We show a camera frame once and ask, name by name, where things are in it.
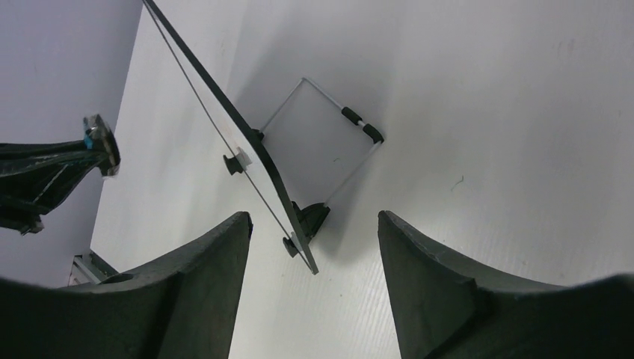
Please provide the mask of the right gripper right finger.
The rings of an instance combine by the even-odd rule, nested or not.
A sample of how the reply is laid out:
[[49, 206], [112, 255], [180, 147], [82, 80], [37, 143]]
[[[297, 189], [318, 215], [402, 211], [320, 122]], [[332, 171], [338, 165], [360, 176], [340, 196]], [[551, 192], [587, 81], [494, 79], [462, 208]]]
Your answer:
[[391, 211], [378, 241], [402, 358], [631, 358], [633, 276], [572, 286], [519, 277]]

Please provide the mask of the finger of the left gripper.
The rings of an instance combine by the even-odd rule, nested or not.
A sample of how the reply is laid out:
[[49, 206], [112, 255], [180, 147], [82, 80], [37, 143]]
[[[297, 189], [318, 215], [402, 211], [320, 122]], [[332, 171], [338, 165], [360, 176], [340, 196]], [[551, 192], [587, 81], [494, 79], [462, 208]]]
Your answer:
[[107, 164], [104, 150], [84, 141], [1, 144], [1, 227], [39, 233], [42, 217], [58, 208], [94, 168]]

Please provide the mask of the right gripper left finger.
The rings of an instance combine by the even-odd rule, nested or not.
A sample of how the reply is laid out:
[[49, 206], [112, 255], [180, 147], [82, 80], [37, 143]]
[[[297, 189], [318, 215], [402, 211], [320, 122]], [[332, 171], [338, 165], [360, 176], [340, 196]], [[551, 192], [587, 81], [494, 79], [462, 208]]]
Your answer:
[[197, 239], [98, 284], [1, 281], [3, 358], [227, 358], [253, 223]]

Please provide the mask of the small black-framed whiteboard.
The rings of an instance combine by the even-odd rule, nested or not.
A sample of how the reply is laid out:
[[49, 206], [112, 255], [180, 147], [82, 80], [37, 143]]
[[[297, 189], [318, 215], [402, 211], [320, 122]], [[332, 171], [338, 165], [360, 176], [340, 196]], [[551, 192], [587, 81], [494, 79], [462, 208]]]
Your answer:
[[289, 252], [295, 247], [312, 274], [319, 269], [280, 172], [247, 121], [182, 39], [155, 1], [145, 1], [150, 18], [169, 48], [197, 102], [229, 150], [224, 157], [231, 174], [246, 177], [283, 231]]

